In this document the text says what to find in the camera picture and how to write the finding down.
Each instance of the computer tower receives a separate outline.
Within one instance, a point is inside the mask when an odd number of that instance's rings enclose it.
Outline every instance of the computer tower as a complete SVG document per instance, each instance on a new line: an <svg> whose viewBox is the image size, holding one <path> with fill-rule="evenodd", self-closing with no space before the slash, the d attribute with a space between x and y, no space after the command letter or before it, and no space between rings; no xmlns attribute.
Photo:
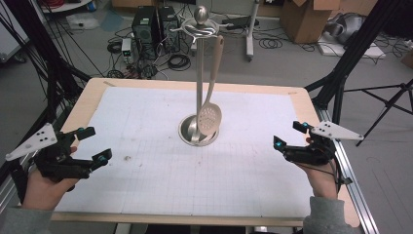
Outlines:
<svg viewBox="0 0 413 234"><path fill-rule="evenodd" d="M160 43L158 17L154 6L139 6L131 24L141 59L155 59Z"/></svg>
<svg viewBox="0 0 413 234"><path fill-rule="evenodd" d="M179 33L171 32L170 29L176 29L179 27L178 17L175 15L173 7L162 7L159 9L159 22L161 25L162 43L166 53L179 52Z"/></svg>

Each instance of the cardboard box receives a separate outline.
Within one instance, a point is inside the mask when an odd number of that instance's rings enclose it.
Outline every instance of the cardboard box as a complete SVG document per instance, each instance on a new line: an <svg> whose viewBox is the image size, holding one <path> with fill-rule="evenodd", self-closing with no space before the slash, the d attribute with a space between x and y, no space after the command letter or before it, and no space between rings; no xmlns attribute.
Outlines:
<svg viewBox="0 0 413 234"><path fill-rule="evenodd" d="M331 16L335 17L338 13L357 13L362 16L368 16L377 0L341 0L340 8L332 11Z"/></svg>
<svg viewBox="0 0 413 234"><path fill-rule="evenodd" d="M270 18L275 18L279 17L280 14L282 13L282 7L280 6L272 6L272 5L264 5L265 0L260 0L259 1L259 7L258 7L258 17L270 17Z"/></svg>
<svg viewBox="0 0 413 234"><path fill-rule="evenodd" d="M407 53L407 55L403 57L401 62L403 62L404 65L413 68L413 50Z"/></svg>
<svg viewBox="0 0 413 234"><path fill-rule="evenodd" d="M112 0L114 8L133 8L138 6L157 6L157 0Z"/></svg>
<svg viewBox="0 0 413 234"><path fill-rule="evenodd" d="M331 15L338 10L340 0L286 0L280 24L295 43L315 43L319 40Z"/></svg>

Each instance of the aluminum rail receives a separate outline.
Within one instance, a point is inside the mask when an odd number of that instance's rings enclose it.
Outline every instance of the aluminum rail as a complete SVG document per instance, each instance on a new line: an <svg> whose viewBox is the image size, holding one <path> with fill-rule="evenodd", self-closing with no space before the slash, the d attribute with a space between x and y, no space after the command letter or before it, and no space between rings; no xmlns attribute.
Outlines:
<svg viewBox="0 0 413 234"><path fill-rule="evenodd" d="M321 120L331 121L331 117L327 110L321 110L316 107L316 112ZM355 205L362 230L366 234L379 234L376 222L374 221L373 215L371 214L364 196L362 195L360 186L356 179L356 175L352 169L352 166L350 165L343 144L338 139L333 140L333 142L337 149L337 159L340 162L341 169L343 171L343 177L349 177L353 181L353 183L347 185L347 189L349 190L349 194L352 198L353 204Z"/></svg>

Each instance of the round metal base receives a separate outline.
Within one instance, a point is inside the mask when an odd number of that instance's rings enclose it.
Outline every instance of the round metal base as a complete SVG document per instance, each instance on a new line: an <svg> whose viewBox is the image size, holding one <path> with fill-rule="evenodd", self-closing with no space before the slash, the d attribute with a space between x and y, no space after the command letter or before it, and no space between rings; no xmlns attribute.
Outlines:
<svg viewBox="0 0 413 234"><path fill-rule="evenodd" d="M209 136L201 134L197 128L197 115L190 115L180 122L178 132L185 143L193 146L206 146L216 140L219 130Z"/></svg>

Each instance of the white paper sheet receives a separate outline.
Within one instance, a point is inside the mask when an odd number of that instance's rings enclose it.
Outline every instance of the white paper sheet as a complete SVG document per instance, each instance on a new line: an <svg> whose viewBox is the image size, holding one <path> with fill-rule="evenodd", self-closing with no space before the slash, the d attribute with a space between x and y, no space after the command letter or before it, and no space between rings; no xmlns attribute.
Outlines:
<svg viewBox="0 0 413 234"><path fill-rule="evenodd" d="M186 144L178 125L196 111L195 91L108 88L75 158L111 148L109 164L80 181L57 211L151 215L304 217L312 189L273 148L273 135L304 145L289 96L214 92L217 140Z"/></svg>

